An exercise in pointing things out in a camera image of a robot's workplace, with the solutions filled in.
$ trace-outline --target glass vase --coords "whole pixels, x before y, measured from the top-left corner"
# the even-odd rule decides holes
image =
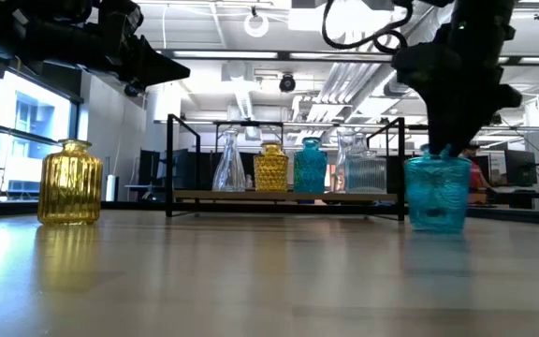
[[[60,141],[63,150],[43,159],[37,219],[44,225],[91,225],[101,211],[103,164],[91,143]]]
[[[224,152],[213,175],[213,191],[244,192],[246,180],[237,146],[239,131],[228,129],[222,135],[224,137]]]
[[[338,158],[332,178],[332,191],[335,193],[346,192],[346,156],[353,146],[353,141],[354,132],[348,129],[338,130]]]
[[[377,157],[365,142],[365,135],[355,134],[346,156],[346,193],[386,193],[386,159]]]
[[[409,218],[416,230],[456,233],[463,230],[471,161],[425,154],[405,164]]]
[[[286,192],[286,170],[288,157],[282,152],[280,143],[264,142],[263,154],[255,156],[255,190],[258,192]]]
[[[319,138],[303,139],[303,151],[295,153],[295,192],[324,193],[328,156],[319,151]]]

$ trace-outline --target table surface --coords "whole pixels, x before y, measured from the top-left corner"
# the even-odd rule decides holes
[[[0,336],[539,335],[539,226],[359,217],[0,218]]]

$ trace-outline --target security camera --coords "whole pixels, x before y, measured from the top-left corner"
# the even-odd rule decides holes
[[[297,87],[295,79],[292,77],[292,74],[283,74],[282,80],[280,81],[280,91],[283,93],[291,93]]]

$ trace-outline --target white column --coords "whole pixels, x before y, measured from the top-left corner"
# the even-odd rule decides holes
[[[166,150],[168,137],[167,125],[156,124],[154,121],[166,121],[168,114],[180,116],[181,96],[177,84],[164,83],[155,85],[147,94],[147,128],[145,133],[144,150],[163,153]],[[174,125],[174,149],[179,149],[180,127]]]

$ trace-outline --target ceiling duct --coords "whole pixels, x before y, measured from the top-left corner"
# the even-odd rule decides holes
[[[243,121],[252,121],[253,103],[250,90],[255,84],[253,66],[243,61],[230,61],[222,65],[222,81],[232,81],[234,95]],[[258,127],[247,127],[245,131],[247,140],[261,140],[261,130]]]

